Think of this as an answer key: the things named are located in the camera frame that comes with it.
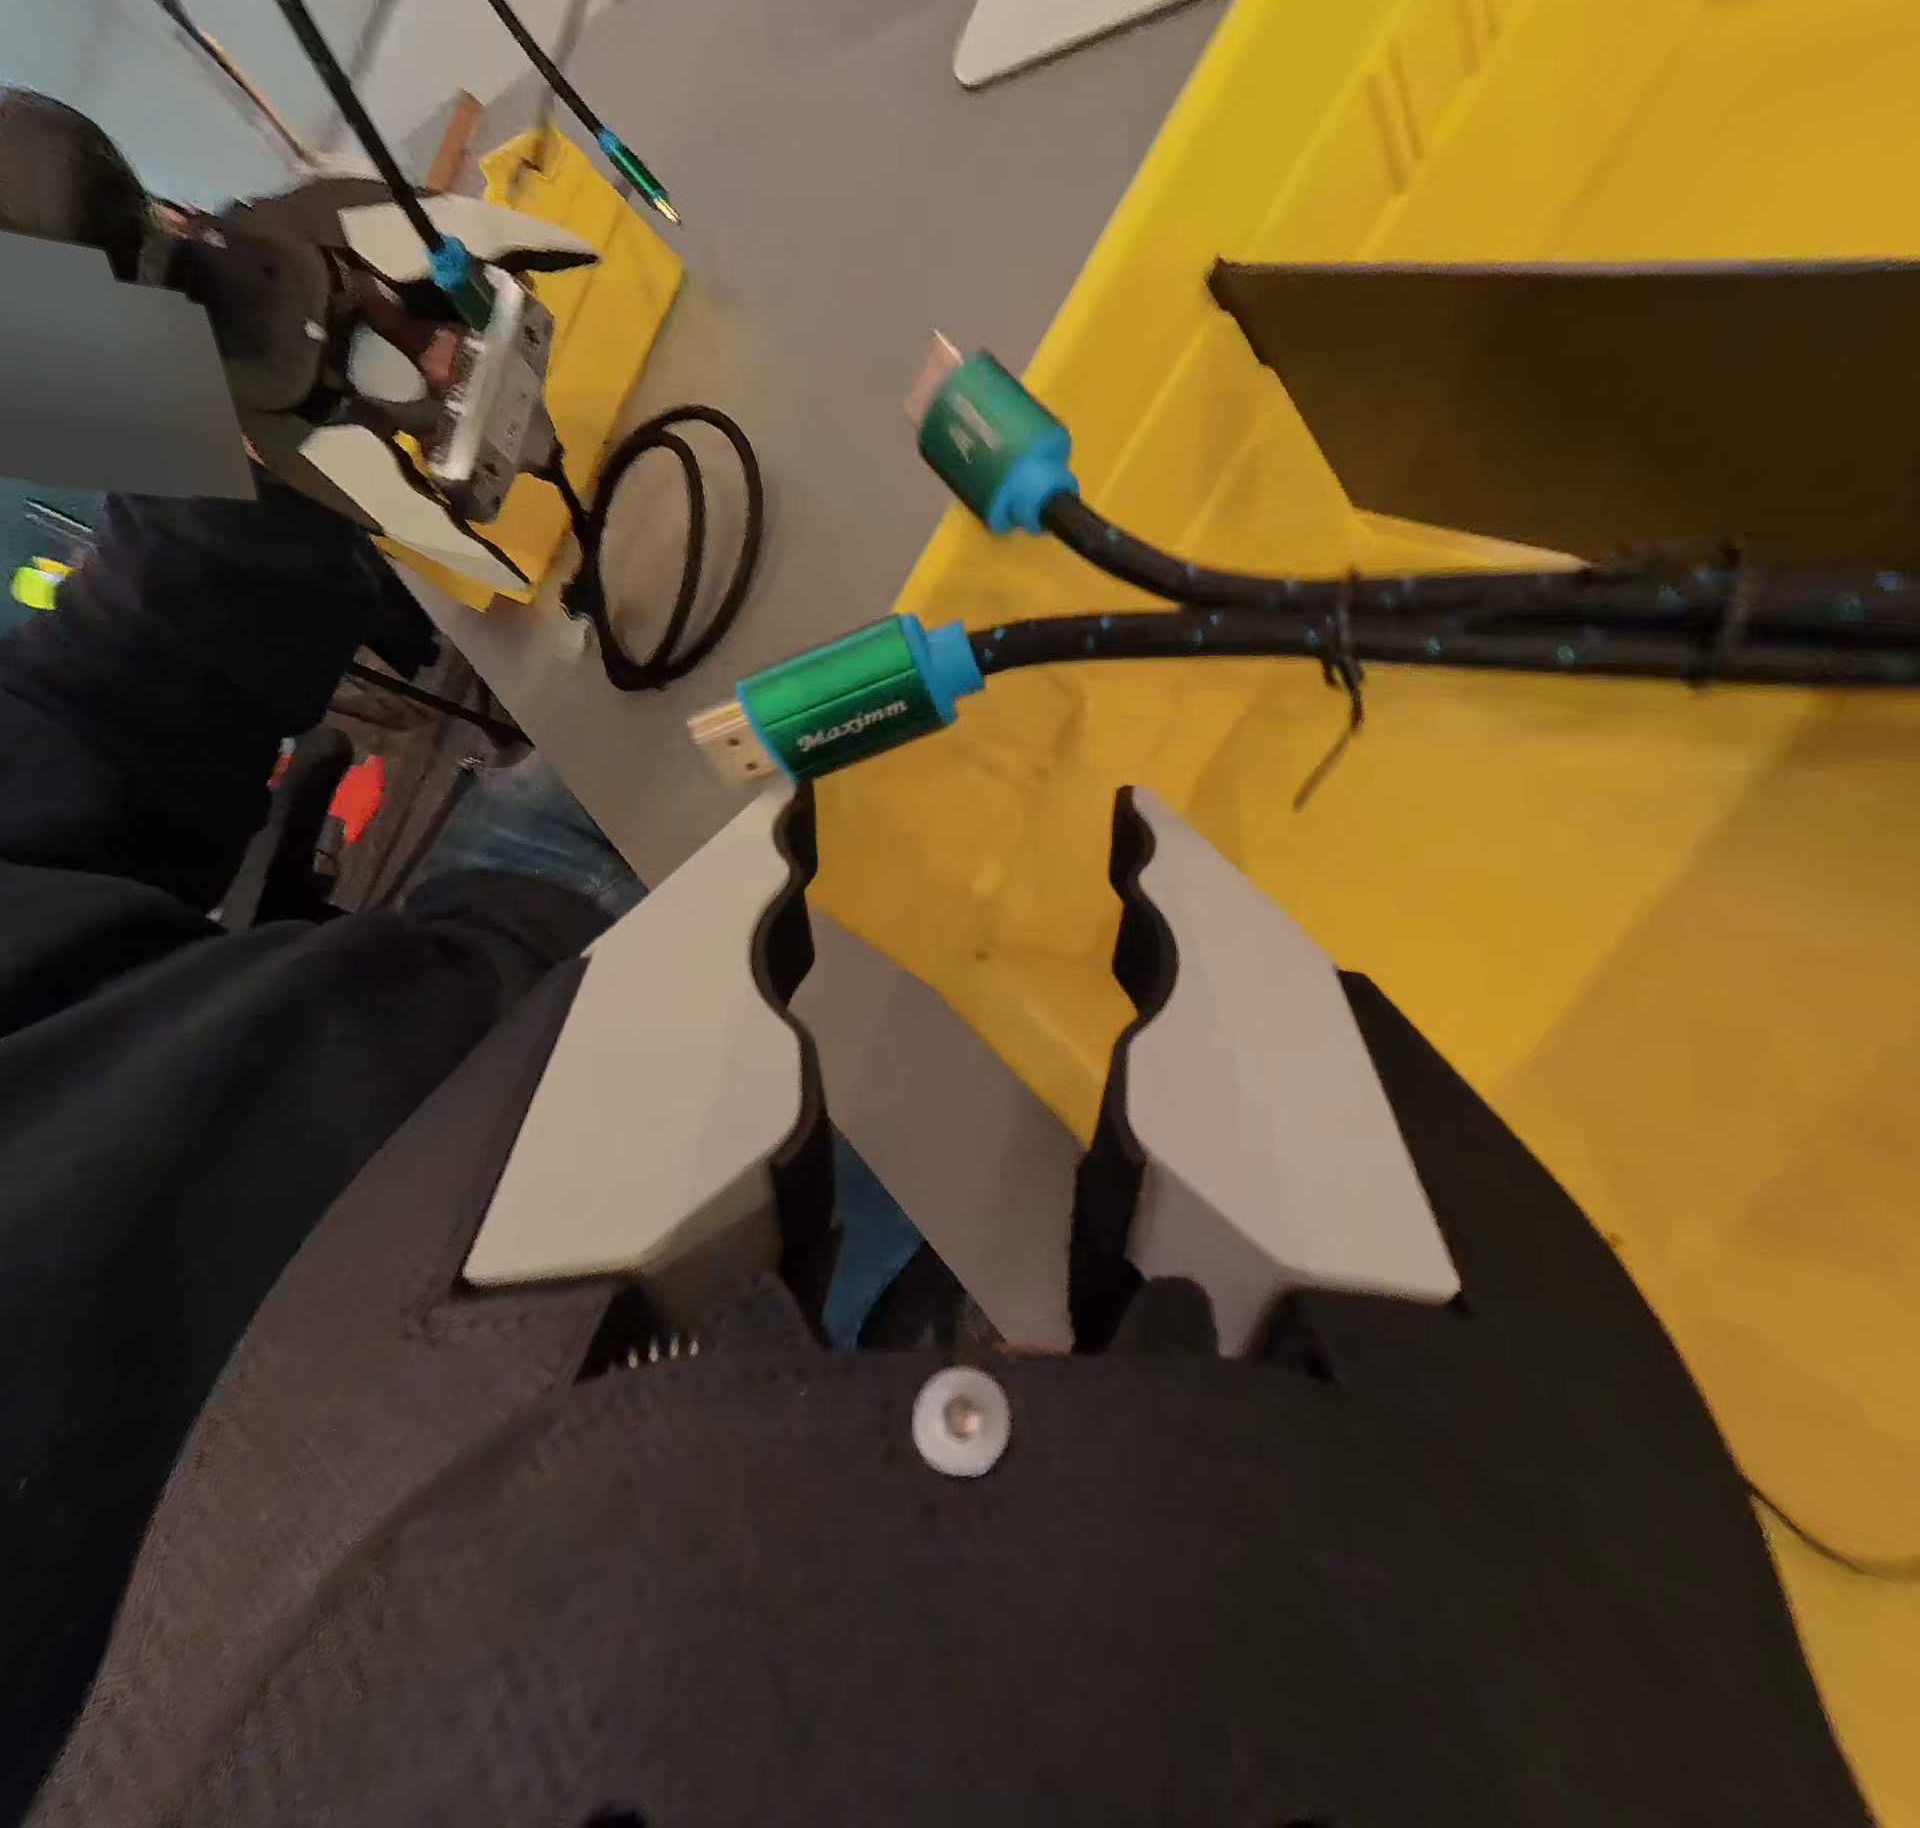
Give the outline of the grey adapter with braided cable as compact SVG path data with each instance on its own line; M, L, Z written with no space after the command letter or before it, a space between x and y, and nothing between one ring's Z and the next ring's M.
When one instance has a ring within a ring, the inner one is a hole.
M450 496L453 515L494 523L518 479L558 496L577 563L560 588L560 610L588 631L608 684L622 695L657 695L690 679L737 626L754 591L765 552L767 488L748 430L723 408L685 402L638 425L607 454L588 496L571 479L565 444L546 404L556 351L555 316L517 278L492 284L492 320L463 332L444 385L443 414L424 456L431 481ZM741 481L741 543L726 587L701 612L708 577L708 479L690 443L719 436ZM654 651L632 653L614 626L607 545L625 479L653 454L668 456L685 485L685 545L679 587Z

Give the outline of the person's blue jeans leg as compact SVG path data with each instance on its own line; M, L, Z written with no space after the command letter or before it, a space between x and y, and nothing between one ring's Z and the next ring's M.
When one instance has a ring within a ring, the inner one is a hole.
M530 882L585 898L605 922L625 918L647 898L647 884L586 812L560 774L528 753L475 779L453 804L428 847L412 890L461 874ZM906 1339L919 1302L927 1331L950 1293L915 1221L877 1170L842 1135L833 1137L838 1255L829 1284L825 1326L837 1351L881 1351Z

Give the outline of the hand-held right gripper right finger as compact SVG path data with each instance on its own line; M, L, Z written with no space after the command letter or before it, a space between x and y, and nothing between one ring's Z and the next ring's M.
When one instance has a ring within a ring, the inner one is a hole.
M1117 795L1117 1039L1070 1208L1070 1339L1186 1283L1227 1356L1298 1290L1445 1309L1462 1278L1333 957L1147 787Z

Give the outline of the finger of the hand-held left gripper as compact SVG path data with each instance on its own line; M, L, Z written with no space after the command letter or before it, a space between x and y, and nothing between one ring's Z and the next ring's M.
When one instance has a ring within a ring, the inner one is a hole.
M361 425L312 429L300 459L366 517L373 536L485 594L534 594L528 577L458 521L415 461Z
M513 277L560 275L599 264L602 254L573 231L492 202L435 195L423 213L444 241L465 247L477 264ZM426 282L431 263L420 233L395 202L339 211L344 247L389 282Z

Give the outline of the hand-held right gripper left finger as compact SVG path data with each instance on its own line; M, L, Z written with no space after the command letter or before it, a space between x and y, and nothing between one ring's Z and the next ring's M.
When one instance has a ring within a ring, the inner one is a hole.
M835 1137L794 1001L815 964L810 789L775 785L582 957L463 1283L622 1284L673 1337L779 1276L813 1331Z

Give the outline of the yellow plastic bin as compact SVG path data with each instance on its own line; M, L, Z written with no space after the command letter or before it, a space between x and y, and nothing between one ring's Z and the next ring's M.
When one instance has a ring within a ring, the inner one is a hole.
M1214 261L1916 257L1919 0L1235 0L1027 368L1093 504L1197 563L1461 568L1364 517ZM1156 791L1571 1190L1773 1530L1881 1825L1916 1825L1916 698L1375 668L1021 675L820 789L833 918L1079 1135Z
M685 261L556 127L522 131L482 154L481 117L468 95L453 100L428 175L574 233L599 257L595 266L537 281L556 320L546 407L568 482L591 496L683 289Z

